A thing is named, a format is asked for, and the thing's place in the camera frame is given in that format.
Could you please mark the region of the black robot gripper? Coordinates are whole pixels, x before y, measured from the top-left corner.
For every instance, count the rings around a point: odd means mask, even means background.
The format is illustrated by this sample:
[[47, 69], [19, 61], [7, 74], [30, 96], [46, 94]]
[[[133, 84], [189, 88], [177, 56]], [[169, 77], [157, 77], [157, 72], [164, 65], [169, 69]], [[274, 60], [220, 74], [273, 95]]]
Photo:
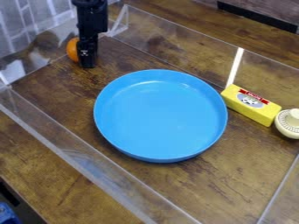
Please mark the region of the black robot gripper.
[[108, 31], [108, 0], [70, 0], [77, 9], [78, 39], [77, 55], [82, 68], [93, 68], [97, 58], [97, 44], [93, 40]]

